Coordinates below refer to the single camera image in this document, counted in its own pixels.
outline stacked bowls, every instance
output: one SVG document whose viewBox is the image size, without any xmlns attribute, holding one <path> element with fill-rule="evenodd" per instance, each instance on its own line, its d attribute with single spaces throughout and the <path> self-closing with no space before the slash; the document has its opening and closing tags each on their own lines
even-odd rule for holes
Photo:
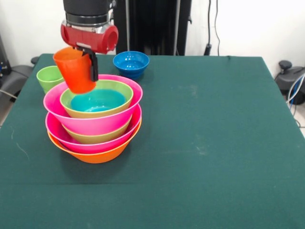
<svg viewBox="0 0 305 229">
<path fill-rule="evenodd" d="M 72 93 L 65 82 L 45 95 L 50 140 L 87 163 L 116 158 L 140 129 L 142 88 L 117 75 L 99 75 L 95 89 Z"/>
</svg>

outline table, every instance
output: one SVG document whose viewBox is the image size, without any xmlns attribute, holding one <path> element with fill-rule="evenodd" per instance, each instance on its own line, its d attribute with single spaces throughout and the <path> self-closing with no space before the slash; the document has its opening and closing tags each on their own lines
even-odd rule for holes
<svg viewBox="0 0 305 229">
<path fill-rule="evenodd" d="M 97 165 L 48 139 L 35 75 L 53 64 L 0 130 L 1 228 L 305 228 L 305 141 L 262 58 L 152 56 L 138 135 Z"/>
</svg>

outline gray floor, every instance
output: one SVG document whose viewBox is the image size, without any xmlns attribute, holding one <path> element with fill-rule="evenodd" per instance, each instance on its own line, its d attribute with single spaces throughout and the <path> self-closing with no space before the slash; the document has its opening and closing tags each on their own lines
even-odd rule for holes
<svg viewBox="0 0 305 229">
<path fill-rule="evenodd" d="M 304 128 L 300 128 L 303 136 L 305 137 L 305 103 L 301 105 L 293 105 L 291 108 L 291 114 L 295 112 L 295 120 L 297 120 L 301 126 Z"/>
<path fill-rule="evenodd" d="M 0 128 L 3 125 L 6 117 L 8 116 L 8 114 L 10 113 L 11 108 L 13 107 L 14 103 L 10 102 L 8 104 L 8 106 L 3 110 L 2 113 L 0 113 Z"/>
</svg>

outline black cable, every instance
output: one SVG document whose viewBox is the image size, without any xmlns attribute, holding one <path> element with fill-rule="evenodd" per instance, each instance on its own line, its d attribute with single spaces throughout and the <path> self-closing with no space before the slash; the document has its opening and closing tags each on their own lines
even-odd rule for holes
<svg viewBox="0 0 305 229">
<path fill-rule="evenodd" d="M 300 122 L 299 122 L 299 121 L 297 121 L 296 119 L 295 119 L 295 122 L 297 123 L 297 126 L 300 128 L 300 127 L 301 127 Z"/>
<path fill-rule="evenodd" d="M 211 0 L 209 0 L 209 10 L 208 10 L 208 33 L 209 33 L 209 41 L 208 41 L 208 44 L 210 44 L 210 41 L 211 41 L 210 11 L 211 11 Z"/>
<path fill-rule="evenodd" d="M 16 73 L 19 73 L 20 75 L 23 75 L 23 76 L 25 76 L 25 77 L 27 77 L 28 78 L 28 76 L 26 75 L 26 74 L 23 74 L 23 73 L 21 73 L 21 72 L 18 72 L 18 71 L 16 71 L 16 70 L 11 70 L 12 72 L 16 72 Z"/>
<path fill-rule="evenodd" d="M 295 104 L 295 111 L 294 111 L 294 113 L 293 113 L 293 117 L 295 116 L 295 113 L 296 113 L 296 104 Z"/>
<path fill-rule="evenodd" d="M 217 29 L 216 29 L 216 21 L 217 21 L 217 16 L 218 16 L 218 0 L 216 0 L 216 15 L 215 15 L 215 22 L 214 22 L 214 27 L 215 27 L 215 33 L 216 33 L 216 37 L 218 39 L 218 48 L 217 48 L 217 54 L 219 56 L 219 46 L 220 46 L 220 39 L 217 33 Z"/>
</svg>

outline yellow bowl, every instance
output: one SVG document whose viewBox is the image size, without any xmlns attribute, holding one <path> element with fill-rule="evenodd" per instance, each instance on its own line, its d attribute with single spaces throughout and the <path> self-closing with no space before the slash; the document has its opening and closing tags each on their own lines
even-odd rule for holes
<svg viewBox="0 0 305 229">
<path fill-rule="evenodd" d="M 109 133 L 103 134 L 103 135 L 80 135 L 80 134 L 77 134 L 77 133 L 69 130 L 63 124 L 62 124 L 62 127 L 65 128 L 65 130 L 68 132 L 68 134 L 71 137 L 73 137 L 75 140 L 79 141 L 82 144 L 98 144 L 98 143 L 108 142 L 108 141 L 111 141 L 113 139 L 120 137 L 127 129 L 131 119 L 132 119 L 132 117 L 130 117 L 130 119 L 119 129 L 116 129 L 115 131 L 112 131 L 112 132 L 109 132 Z"/>
<path fill-rule="evenodd" d="M 91 163 L 91 164 L 97 164 L 97 163 L 104 163 L 110 160 L 115 159 L 118 155 L 120 155 L 123 150 L 126 148 L 126 146 L 130 143 L 130 141 L 134 138 L 134 136 L 138 133 L 140 126 L 141 126 L 142 121 L 140 121 L 140 123 L 138 124 L 138 126 L 136 127 L 136 129 L 134 130 L 134 133 L 132 134 L 132 136 L 122 145 L 105 151 L 105 152 L 100 152 L 97 154 L 80 154 L 80 153 L 75 153 L 73 151 L 70 151 L 68 149 L 66 149 L 55 137 L 53 137 L 49 132 L 48 132 L 48 136 L 50 138 L 50 140 L 53 142 L 54 145 L 56 145 L 59 149 L 66 151 L 67 153 L 71 154 L 72 156 L 76 157 L 77 159 L 83 161 L 83 162 L 87 162 L 87 163 Z"/>
<path fill-rule="evenodd" d="M 70 89 L 67 89 L 61 94 L 60 97 L 61 105 L 72 118 L 98 118 L 98 117 L 113 115 L 121 111 L 124 111 L 129 107 L 132 101 L 133 90 L 129 85 L 115 80 L 99 80 L 96 82 L 96 87 L 94 88 L 94 90 L 89 93 L 83 94 L 83 96 L 85 96 L 85 100 L 82 103 L 77 103 L 77 105 L 84 106 L 84 104 L 89 103 L 89 101 L 99 103 L 98 102 L 99 99 L 97 98 L 101 98 L 102 101 L 107 101 L 108 99 L 105 99 L 106 97 L 103 97 L 100 94 L 97 94 L 95 95 L 95 97 L 93 97 L 94 93 L 101 92 L 101 91 L 95 91 L 99 89 L 111 89 L 113 91 L 119 92 L 124 96 L 125 102 L 117 107 L 112 107 L 109 110 L 104 110 L 104 111 L 96 111 L 96 112 L 88 112 L 86 110 L 78 111 L 78 110 L 74 110 L 71 107 L 71 101 L 75 96 L 77 96 L 77 94 L 74 94 L 73 92 L 71 92 Z"/>
</svg>

